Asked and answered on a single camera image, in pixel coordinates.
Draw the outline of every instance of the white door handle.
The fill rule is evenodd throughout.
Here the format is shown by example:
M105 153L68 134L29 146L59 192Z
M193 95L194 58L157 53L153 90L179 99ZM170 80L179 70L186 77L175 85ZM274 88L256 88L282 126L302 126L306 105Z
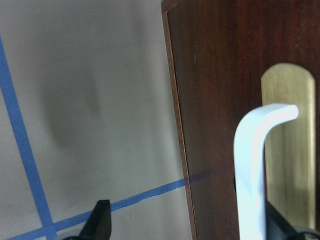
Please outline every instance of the white door handle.
M298 117L295 105L258 107L240 121L233 154L240 240L266 240L263 150L268 132Z

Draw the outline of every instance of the brass plate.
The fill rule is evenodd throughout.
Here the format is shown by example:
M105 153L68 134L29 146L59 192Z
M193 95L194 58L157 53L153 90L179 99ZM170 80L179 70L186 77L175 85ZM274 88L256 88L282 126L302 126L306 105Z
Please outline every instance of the brass plate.
M293 226L316 226L315 80L301 66L279 63L261 79L262 103L295 104L296 120L265 141L267 198Z

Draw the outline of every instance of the wooden door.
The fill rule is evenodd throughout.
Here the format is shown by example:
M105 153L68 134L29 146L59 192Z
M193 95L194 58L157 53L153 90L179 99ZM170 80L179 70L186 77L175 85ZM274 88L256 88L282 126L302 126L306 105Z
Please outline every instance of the wooden door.
M320 1L165 0L162 16L193 239L239 239L234 133L262 105L261 76L272 65L314 76L319 146Z

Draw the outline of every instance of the black object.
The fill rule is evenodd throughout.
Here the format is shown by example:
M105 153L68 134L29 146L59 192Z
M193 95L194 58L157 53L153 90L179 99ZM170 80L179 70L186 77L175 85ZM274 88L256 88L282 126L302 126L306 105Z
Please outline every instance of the black object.
M111 236L111 208L109 200L99 200L79 236L64 240L109 240Z

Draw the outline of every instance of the brass escutcheon plate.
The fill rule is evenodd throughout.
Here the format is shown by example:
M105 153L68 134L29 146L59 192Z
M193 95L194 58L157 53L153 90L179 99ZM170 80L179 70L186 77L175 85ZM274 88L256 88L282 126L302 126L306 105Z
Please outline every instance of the brass escutcheon plate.
M301 66L279 63L261 78L262 104L294 104L296 120L275 127L265 149L267 198L293 226L316 226L315 80Z

